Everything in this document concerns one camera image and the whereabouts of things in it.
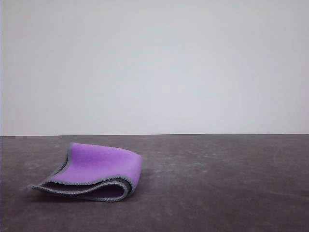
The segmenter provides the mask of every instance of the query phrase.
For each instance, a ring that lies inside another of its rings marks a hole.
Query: concrete floor
[[[70,142],[142,155],[136,192],[103,203],[28,189]],[[309,135],[2,137],[1,231],[308,232]]]

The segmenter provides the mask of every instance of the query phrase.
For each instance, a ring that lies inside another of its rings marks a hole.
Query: gray binding trim
[[[64,161],[64,163],[62,163],[51,175],[49,175],[46,179],[44,179],[40,184],[38,184],[37,186],[32,186],[33,189],[43,190],[43,191],[47,191],[47,192],[54,193],[54,194],[74,195],[74,198],[88,199],[88,200],[94,200],[94,201],[104,201],[104,202],[116,202],[116,201],[122,200],[126,196],[130,196],[135,191],[136,186],[133,185],[133,181],[130,178],[128,178],[126,176],[122,176],[122,175],[113,175],[113,176],[109,176],[109,177],[106,177],[106,178],[97,179],[97,180],[94,180],[94,181],[91,181],[91,182],[65,182],[65,181],[52,180],[51,178],[53,176],[55,176],[56,174],[59,174],[59,173],[63,173],[70,166],[71,148],[72,148],[73,144],[74,143],[70,143],[70,146],[68,148],[68,152],[67,152],[67,155],[66,155],[66,160]],[[120,181],[113,181],[114,179],[123,179],[123,180],[127,181],[130,184],[131,189],[128,190],[128,188],[125,184],[121,183]],[[97,183],[100,183],[100,182],[103,182],[103,183],[96,185],[93,188],[89,188],[89,189],[83,190],[83,191],[61,191],[61,190],[55,190],[55,189],[52,189],[52,188],[47,188],[47,187],[44,186],[47,183],[57,183],[57,184],[63,184],[63,185],[80,186],[80,185],[93,185],[93,184],[97,184]],[[97,189],[99,189],[103,186],[107,186],[107,185],[118,185],[118,186],[122,187],[123,190],[124,190],[124,194],[121,195],[120,197],[116,197],[116,198],[94,198],[94,197],[78,196],[79,194],[89,193],[89,192],[92,192],[94,190],[97,190]]]
[[[79,196],[80,194],[90,193],[90,192],[93,192],[93,191],[95,191],[95,190],[97,190],[97,189],[99,189],[101,187],[110,186],[110,185],[120,186],[124,190],[124,193],[121,196],[119,196],[119,197],[102,197],[102,198],[97,198],[97,197]],[[89,189],[82,190],[82,191],[54,190],[52,188],[47,188],[47,187],[43,187],[43,186],[33,186],[33,189],[38,189],[38,190],[50,192],[50,193],[53,193],[53,194],[59,194],[59,195],[74,195],[75,198],[79,198],[79,199],[88,199],[88,200],[103,201],[103,202],[116,202],[116,201],[120,201],[120,200],[122,200],[123,198],[125,198],[128,195],[128,189],[127,189],[126,185],[121,183],[120,181],[111,181],[111,182],[101,183],[99,185],[96,185],[93,188],[89,188]]]

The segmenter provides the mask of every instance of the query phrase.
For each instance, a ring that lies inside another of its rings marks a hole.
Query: white wall
[[[2,0],[1,134],[309,133],[307,0]]]

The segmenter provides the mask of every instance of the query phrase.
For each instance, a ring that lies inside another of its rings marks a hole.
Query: dark gray surface
[[[63,162],[70,142],[143,156],[118,203],[51,197],[26,186]],[[308,232],[309,135],[1,138],[3,232]]]

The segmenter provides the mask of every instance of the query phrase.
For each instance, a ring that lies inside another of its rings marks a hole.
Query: purple cloth
[[[132,194],[141,156],[121,148],[72,143],[64,164],[33,189],[57,195],[115,202]]]

